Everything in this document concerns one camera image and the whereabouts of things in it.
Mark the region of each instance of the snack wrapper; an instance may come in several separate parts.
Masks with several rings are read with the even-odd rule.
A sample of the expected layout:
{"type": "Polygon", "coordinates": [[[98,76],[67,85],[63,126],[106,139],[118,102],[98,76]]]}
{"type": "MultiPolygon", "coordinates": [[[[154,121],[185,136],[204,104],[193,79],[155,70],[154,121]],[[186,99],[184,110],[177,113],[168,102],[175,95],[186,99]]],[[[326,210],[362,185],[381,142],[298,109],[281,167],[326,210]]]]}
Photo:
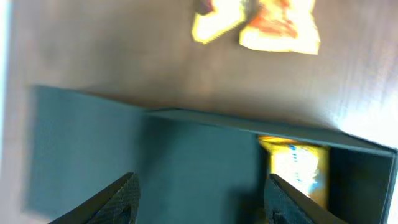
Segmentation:
{"type": "Polygon", "coordinates": [[[313,21],[315,0],[259,0],[258,15],[241,31],[239,43],[270,52],[318,54],[320,38],[313,21]]]}
{"type": "Polygon", "coordinates": [[[319,206],[327,208],[327,147],[272,136],[259,136],[259,142],[270,153],[271,174],[279,175],[319,206]]]}
{"type": "Polygon", "coordinates": [[[243,0],[211,0],[211,12],[195,14],[192,37],[207,44],[246,20],[243,0]]]}

